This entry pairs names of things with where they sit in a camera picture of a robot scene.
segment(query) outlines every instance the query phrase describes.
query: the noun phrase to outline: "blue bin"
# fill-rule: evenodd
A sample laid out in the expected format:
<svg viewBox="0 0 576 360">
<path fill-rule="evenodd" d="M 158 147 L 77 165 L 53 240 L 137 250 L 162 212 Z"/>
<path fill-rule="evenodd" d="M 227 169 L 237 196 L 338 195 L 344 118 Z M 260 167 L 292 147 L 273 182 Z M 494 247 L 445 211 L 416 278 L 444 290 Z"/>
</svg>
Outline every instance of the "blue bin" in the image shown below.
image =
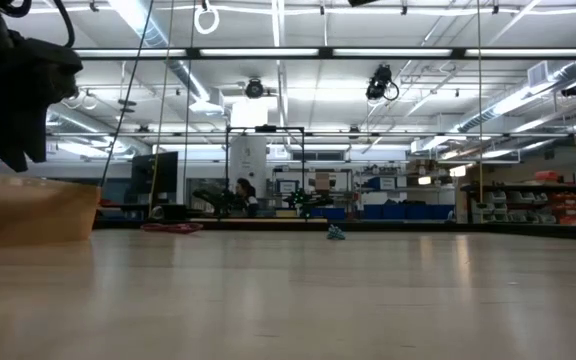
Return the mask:
<svg viewBox="0 0 576 360">
<path fill-rule="evenodd" d="M 429 220 L 432 219 L 432 210 L 429 205 L 408 205 L 406 211 L 408 220 Z"/>
<path fill-rule="evenodd" d="M 435 220 L 447 220 L 448 214 L 453 211 L 454 205 L 433 205 L 432 218 Z"/>
<path fill-rule="evenodd" d="M 383 205 L 364 205 L 364 219 L 383 219 Z"/>
<path fill-rule="evenodd" d="M 384 205 L 384 219 L 405 219 L 406 205 Z"/>
<path fill-rule="evenodd" d="M 324 217 L 328 220 L 346 219 L 346 209 L 344 208 L 325 208 L 322 209 Z"/>
<path fill-rule="evenodd" d="M 324 208 L 312 208 L 310 210 L 310 217 L 323 217 L 324 210 Z"/>
</svg>

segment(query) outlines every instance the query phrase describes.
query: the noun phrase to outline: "cable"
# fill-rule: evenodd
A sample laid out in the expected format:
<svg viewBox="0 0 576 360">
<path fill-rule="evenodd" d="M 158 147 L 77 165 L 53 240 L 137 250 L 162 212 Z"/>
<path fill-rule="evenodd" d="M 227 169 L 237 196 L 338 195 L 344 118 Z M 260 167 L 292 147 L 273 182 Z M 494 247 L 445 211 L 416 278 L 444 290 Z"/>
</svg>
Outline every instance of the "cable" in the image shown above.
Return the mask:
<svg viewBox="0 0 576 360">
<path fill-rule="evenodd" d="M 128 109 L 128 100 L 130 99 L 130 92 L 132 90 L 132 84 L 135 81 L 135 74 L 137 73 L 137 66 L 139 65 L 139 60 L 141 59 L 141 50 L 144 47 L 144 40 L 146 39 L 146 33 L 148 32 L 148 25 L 150 24 L 150 16 L 152 15 L 152 9 L 154 8 L 155 0 L 150 0 L 150 8 L 148 9 L 148 15 L 146 16 L 146 23 L 144 24 L 144 30 L 141 34 L 141 39 L 139 40 L 139 48 L 137 48 L 137 58 L 135 59 L 135 67 L 130 74 L 130 81 L 128 82 L 128 89 L 126 90 L 126 99 L 124 105 L 121 108 L 121 114 L 119 115 L 119 122 L 117 124 L 117 131 L 112 139 L 112 144 L 110 145 L 110 152 L 108 153 L 108 159 L 106 159 L 106 165 L 104 166 L 104 172 L 99 180 L 99 187 L 104 187 L 106 184 L 106 177 L 108 176 L 108 168 L 110 167 L 110 160 L 112 159 L 112 154 L 115 151 L 115 144 L 117 143 L 117 138 L 119 137 L 119 130 L 121 130 L 121 124 L 124 122 L 124 116 L 126 114 L 126 109 Z"/>
<path fill-rule="evenodd" d="M 482 93 L 482 64 L 481 64 L 481 2 L 477 0 L 477 58 L 479 65 L 479 117 L 481 118 L 481 113 L 483 112 L 483 103 L 481 101 Z M 479 146 L 481 151 L 479 151 L 479 203 L 484 202 L 484 125 L 483 121 L 479 122 Z M 479 222 L 483 223 L 483 212 L 479 213 Z"/>
<path fill-rule="evenodd" d="M 395 100 L 397 100 L 397 98 L 399 97 L 399 87 L 398 87 L 397 84 L 395 84 L 392 80 L 390 81 L 390 84 L 389 84 L 389 85 L 392 85 L 392 86 L 395 88 L 395 90 L 397 90 L 397 94 L 396 94 L 394 97 L 389 98 L 389 97 L 386 96 L 386 92 L 384 92 L 383 98 L 386 99 L 386 100 L 388 100 L 388 101 L 395 101 Z"/>
<path fill-rule="evenodd" d="M 70 15 L 68 15 L 68 11 L 66 11 L 66 7 L 61 0 L 53 0 L 57 9 L 59 9 L 59 13 L 61 17 L 64 19 L 64 23 L 66 23 L 66 31 L 68 32 L 68 41 L 66 42 L 65 47 L 72 47 L 75 44 L 75 29 L 72 27 L 72 21 L 70 20 Z"/>
<path fill-rule="evenodd" d="M 21 5 L 19 5 L 19 7 L 14 7 L 12 4 L 3 5 L 1 7 L 1 12 L 10 17 L 22 18 L 28 15 L 31 6 L 32 6 L 32 0 L 24 0 L 24 2 Z"/>
<path fill-rule="evenodd" d="M 172 6 L 175 6 L 175 0 L 172 0 Z M 172 37 L 172 29 L 174 27 L 173 17 L 174 11 L 170 12 L 170 28 L 168 29 L 168 39 Z M 166 60 L 164 61 L 166 64 L 170 59 L 170 48 L 171 44 L 168 42 L 168 48 L 166 49 Z M 164 105 L 166 104 L 166 89 L 168 88 L 168 68 L 169 66 L 164 67 L 164 88 L 161 93 L 161 107 L 159 108 L 159 129 L 157 131 L 157 143 L 155 145 L 155 168 L 152 175 L 152 186 L 150 187 L 150 196 L 148 196 L 148 217 L 153 217 L 153 210 L 154 210 L 154 200 L 155 200 L 155 185 L 157 183 L 157 171 L 159 170 L 159 145 L 161 144 L 161 127 L 164 122 Z"/>
<path fill-rule="evenodd" d="M 197 0 L 194 0 L 194 12 L 197 12 Z M 192 48 L 195 45 L 195 32 L 190 32 L 190 47 Z M 188 74 L 192 74 L 192 60 L 188 62 Z M 184 190 L 186 188 L 186 170 L 188 168 L 188 130 L 190 128 L 190 91 L 186 92 L 186 138 L 184 140 L 184 167 L 183 167 L 183 176 L 182 176 L 182 184 L 184 186 Z M 186 203 L 186 197 L 184 196 L 183 203 Z"/>
</svg>

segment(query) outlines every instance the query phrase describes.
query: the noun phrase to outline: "storage bin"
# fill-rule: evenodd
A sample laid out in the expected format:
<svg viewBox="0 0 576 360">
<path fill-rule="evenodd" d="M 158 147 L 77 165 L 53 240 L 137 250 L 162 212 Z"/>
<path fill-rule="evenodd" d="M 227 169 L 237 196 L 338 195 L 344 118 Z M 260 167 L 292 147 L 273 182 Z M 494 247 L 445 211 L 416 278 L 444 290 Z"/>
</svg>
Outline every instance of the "storage bin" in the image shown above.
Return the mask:
<svg viewBox="0 0 576 360">
<path fill-rule="evenodd" d="M 384 205 L 384 219 L 406 219 L 406 205 Z"/>
</svg>

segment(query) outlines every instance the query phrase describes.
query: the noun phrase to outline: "storage rack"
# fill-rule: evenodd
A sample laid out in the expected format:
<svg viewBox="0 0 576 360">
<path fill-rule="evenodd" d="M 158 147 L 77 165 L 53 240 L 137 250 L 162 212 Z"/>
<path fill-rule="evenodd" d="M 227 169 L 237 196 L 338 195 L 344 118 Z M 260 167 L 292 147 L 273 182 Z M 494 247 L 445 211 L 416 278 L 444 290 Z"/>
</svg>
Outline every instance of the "storage rack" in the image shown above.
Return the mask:
<svg viewBox="0 0 576 360">
<path fill-rule="evenodd" d="M 479 203 L 479 186 L 461 188 L 467 195 L 468 223 L 574 224 L 576 186 L 499 185 L 484 186 Z"/>
</svg>

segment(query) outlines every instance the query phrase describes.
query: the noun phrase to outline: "ceiling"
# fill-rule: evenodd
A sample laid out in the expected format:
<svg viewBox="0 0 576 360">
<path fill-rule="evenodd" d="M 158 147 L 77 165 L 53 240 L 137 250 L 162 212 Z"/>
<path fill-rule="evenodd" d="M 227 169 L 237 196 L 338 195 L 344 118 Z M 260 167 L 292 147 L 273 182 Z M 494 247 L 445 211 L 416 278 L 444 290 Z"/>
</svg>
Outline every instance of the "ceiling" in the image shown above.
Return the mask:
<svg viewBox="0 0 576 360">
<path fill-rule="evenodd" d="M 272 3 L 276 0 L 246 0 L 210 2 L 211 6 L 228 6 L 219 10 L 220 23 L 208 35 L 194 31 L 193 1 L 174 1 L 178 9 L 172 12 L 171 43 L 176 47 L 272 47 Z M 479 43 L 476 15 L 444 16 L 415 14 L 413 10 L 462 11 L 476 9 L 473 0 L 408 1 L 409 14 L 399 15 L 401 1 L 380 1 L 359 9 L 376 13 L 352 13 L 346 0 L 285 0 L 285 15 L 280 46 L 472 46 Z M 76 48 L 137 48 L 140 38 L 118 12 L 106 1 L 96 1 L 99 12 L 88 9 L 88 0 L 64 0 L 75 26 Z M 171 1 L 156 0 L 154 19 L 163 33 L 170 30 Z M 318 12 L 325 5 L 326 15 Z M 529 0 L 499 1 L 502 9 L 521 11 Z M 484 1 L 491 9 L 493 1 Z M 6 18 L 8 26 L 26 37 L 64 43 L 65 27 L 50 0 L 34 0 L 33 11 L 22 19 Z M 348 10 L 347 13 L 333 10 Z M 481 14 L 482 46 L 515 47 L 574 47 L 576 46 L 576 13 L 554 15 L 576 9 L 576 0 L 538 2 L 532 13 L 518 20 L 518 15 L 500 12 Z M 262 10 L 263 14 L 249 13 Z M 296 15 L 298 10 L 317 10 L 314 14 Z M 210 15 L 203 15 L 203 26 L 210 25 Z M 361 125 L 365 131 L 448 131 L 463 116 L 482 103 L 508 92 L 526 80 L 526 71 L 536 61 L 412 61 L 404 60 L 283 60 L 287 83 L 287 118 L 285 125 L 307 129 L 347 131 L 351 125 Z M 401 95 L 395 102 L 379 106 L 371 113 L 365 91 L 368 78 L 380 64 L 388 64 L 400 86 Z M 197 60 L 188 64 L 192 74 L 205 88 L 218 88 L 227 104 L 243 99 L 238 83 L 259 78 L 265 87 L 278 91 L 276 60 Z M 117 100 L 126 96 L 133 62 L 86 61 L 77 75 L 78 85 L 89 92 L 66 104 L 111 127 L 117 126 L 120 112 Z M 164 92 L 166 66 L 161 61 L 141 60 L 137 65 L 130 99 L 136 101 L 135 113 L 127 114 L 123 131 L 133 131 L 140 125 L 156 129 L 163 110 L 162 131 L 184 131 L 189 120 L 191 131 L 223 130 L 223 116 L 195 114 L 188 109 L 185 87 L 170 72 Z M 263 98 L 269 105 L 269 121 L 280 123 L 274 95 Z M 576 100 L 558 99 L 557 106 Z M 554 111 L 553 96 L 521 107 L 494 120 L 497 131 L 509 130 L 517 123 L 534 120 Z M 385 138 L 387 143 L 410 143 L 408 138 Z M 164 143 L 180 142 L 179 138 L 163 138 Z M 208 140 L 219 142 L 219 137 Z M 190 138 L 189 142 L 204 143 L 206 139 Z"/>
</svg>

